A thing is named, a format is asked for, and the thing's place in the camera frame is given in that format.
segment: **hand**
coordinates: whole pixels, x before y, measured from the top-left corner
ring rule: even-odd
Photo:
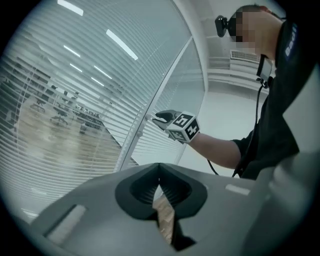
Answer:
[[[181,114],[182,112],[175,111],[173,109],[160,111],[155,114],[156,117],[162,118],[165,121],[159,119],[152,119],[152,122],[156,124],[161,130],[166,131],[166,128]]]

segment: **black t-shirt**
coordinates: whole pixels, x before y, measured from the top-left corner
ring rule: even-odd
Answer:
[[[312,52],[301,37],[295,23],[286,21],[282,24],[276,47],[275,78],[263,103],[241,178],[255,180],[263,168],[276,166],[282,159],[299,152],[283,113],[299,94],[315,66],[315,62],[310,61]],[[232,140],[242,157],[246,154],[251,134],[241,140]]]

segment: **glass wall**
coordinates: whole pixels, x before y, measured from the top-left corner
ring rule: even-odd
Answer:
[[[168,138],[168,134],[152,122],[156,113],[164,110],[188,111],[198,114],[205,94],[203,73],[194,41],[192,40],[174,68],[139,138],[132,158],[139,164],[174,164],[183,145]]]
[[[170,0],[45,0],[29,14],[0,63],[0,176],[17,211],[31,220],[114,170],[190,37]]]

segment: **fiducial marker cube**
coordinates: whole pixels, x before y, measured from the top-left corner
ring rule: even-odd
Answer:
[[[196,115],[182,112],[167,128],[166,132],[175,140],[189,143],[200,131]]]

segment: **logo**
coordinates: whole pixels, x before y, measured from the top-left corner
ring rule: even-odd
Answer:
[[[185,132],[186,135],[189,137],[189,140],[191,140],[199,132],[199,125],[196,119],[194,119],[190,123],[190,125],[185,129]]]
[[[293,23],[292,25],[292,31],[291,31],[291,40],[288,42],[285,48],[285,58],[286,60],[289,59],[290,53],[292,51],[292,48],[294,47],[294,44],[297,40],[297,25]]]
[[[193,116],[191,115],[181,114],[174,120],[173,124],[183,128],[192,118]]]

